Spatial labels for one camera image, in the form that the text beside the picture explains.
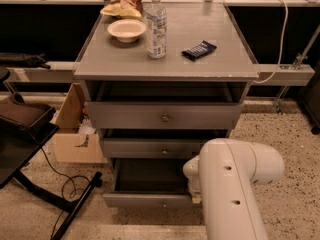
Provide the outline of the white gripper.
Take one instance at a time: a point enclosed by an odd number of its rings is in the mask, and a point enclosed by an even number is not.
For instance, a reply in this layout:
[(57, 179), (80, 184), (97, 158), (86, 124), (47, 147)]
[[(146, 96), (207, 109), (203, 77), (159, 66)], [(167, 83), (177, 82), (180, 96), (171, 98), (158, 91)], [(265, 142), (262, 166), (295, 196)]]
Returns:
[(192, 196), (194, 204), (201, 204), (202, 198), (200, 196), (200, 180), (199, 180), (199, 157), (187, 161), (183, 166), (183, 173), (188, 180), (188, 190)]

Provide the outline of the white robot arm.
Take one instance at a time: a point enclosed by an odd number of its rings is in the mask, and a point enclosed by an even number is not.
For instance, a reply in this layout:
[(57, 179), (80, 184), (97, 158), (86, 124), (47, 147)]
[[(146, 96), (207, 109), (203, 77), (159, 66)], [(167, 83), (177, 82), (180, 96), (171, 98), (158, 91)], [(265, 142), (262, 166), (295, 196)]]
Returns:
[(202, 204), (208, 240), (268, 240), (254, 184), (284, 175), (285, 164), (273, 147), (218, 138), (203, 145), (183, 166), (192, 198)]

